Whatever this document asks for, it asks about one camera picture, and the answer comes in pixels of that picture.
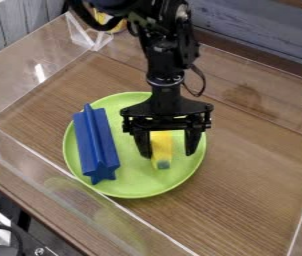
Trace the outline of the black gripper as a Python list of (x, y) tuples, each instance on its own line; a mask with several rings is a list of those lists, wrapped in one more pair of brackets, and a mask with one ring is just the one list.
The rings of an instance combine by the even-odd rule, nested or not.
[(152, 156), (148, 131), (184, 130), (185, 155), (195, 153), (201, 132), (211, 128), (209, 103), (180, 95), (180, 87), (153, 87), (151, 96), (120, 110), (122, 131), (133, 135), (140, 155)]

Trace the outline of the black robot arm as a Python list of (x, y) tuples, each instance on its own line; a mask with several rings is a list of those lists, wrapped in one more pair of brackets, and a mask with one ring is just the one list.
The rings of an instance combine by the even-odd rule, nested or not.
[(211, 127), (213, 106), (180, 95), (187, 70), (195, 71), (200, 44), (195, 39), (191, 10), (185, 0), (66, 0), (73, 12), (97, 31), (120, 21), (139, 38), (147, 59), (149, 97), (120, 110), (122, 131), (133, 136), (139, 153), (152, 156), (151, 133), (181, 130), (184, 153), (196, 151), (201, 134)]

